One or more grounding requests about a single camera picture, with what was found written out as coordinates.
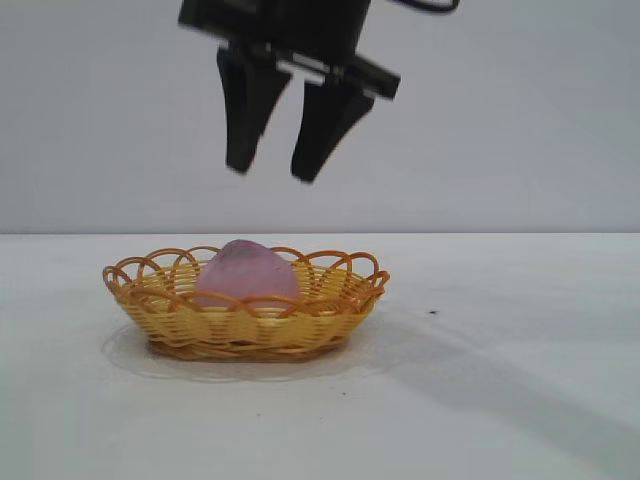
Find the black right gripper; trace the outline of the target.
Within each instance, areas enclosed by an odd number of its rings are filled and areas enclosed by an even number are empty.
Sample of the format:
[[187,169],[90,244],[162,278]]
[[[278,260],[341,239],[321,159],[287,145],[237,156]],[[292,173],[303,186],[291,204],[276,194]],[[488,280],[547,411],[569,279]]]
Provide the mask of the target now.
[[[218,49],[226,114],[226,166],[244,174],[292,74],[288,62],[394,99],[400,77],[360,56],[368,1],[184,1],[178,24],[222,38]],[[291,174],[313,183],[336,146],[374,99],[348,84],[306,82]]]

